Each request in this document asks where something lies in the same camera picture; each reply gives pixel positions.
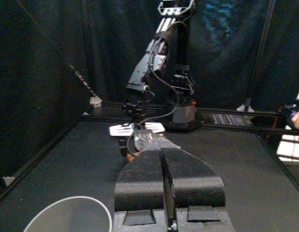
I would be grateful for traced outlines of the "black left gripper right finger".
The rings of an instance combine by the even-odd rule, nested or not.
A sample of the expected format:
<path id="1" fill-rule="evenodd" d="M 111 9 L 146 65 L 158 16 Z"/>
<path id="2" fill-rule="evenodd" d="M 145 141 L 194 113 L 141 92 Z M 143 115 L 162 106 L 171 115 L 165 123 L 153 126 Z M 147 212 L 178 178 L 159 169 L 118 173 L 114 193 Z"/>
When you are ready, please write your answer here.
<path id="1" fill-rule="evenodd" d="M 165 148 L 163 156 L 173 179 L 175 205 L 223 207 L 225 183 L 214 168 L 197 156 L 178 148 Z"/>

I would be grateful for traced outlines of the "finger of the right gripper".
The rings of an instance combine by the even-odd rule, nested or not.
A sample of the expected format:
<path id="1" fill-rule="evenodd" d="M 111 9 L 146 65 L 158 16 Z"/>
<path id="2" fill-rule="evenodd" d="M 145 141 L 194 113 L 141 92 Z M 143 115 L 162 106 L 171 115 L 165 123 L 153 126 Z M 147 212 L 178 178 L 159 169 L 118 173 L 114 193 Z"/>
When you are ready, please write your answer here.
<path id="1" fill-rule="evenodd" d="M 127 148 L 127 138 L 119 138 L 121 152 L 125 158 L 127 158 L 129 148 Z"/>
<path id="2" fill-rule="evenodd" d="M 155 134 L 151 130 L 138 130 L 135 132 L 137 149 L 143 152 L 146 150 L 162 150 L 165 148 L 179 149 L 162 134 Z"/>

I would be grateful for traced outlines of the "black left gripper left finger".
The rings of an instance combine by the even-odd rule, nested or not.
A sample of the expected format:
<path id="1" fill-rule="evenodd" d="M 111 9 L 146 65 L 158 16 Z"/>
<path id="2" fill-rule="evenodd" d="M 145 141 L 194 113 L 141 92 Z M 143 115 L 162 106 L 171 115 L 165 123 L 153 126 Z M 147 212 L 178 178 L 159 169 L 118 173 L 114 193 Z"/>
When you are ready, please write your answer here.
<path id="1" fill-rule="evenodd" d="M 163 208 L 163 166 L 161 152 L 146 150 L 125 166 L 115 187 L 115 210 Z"/>

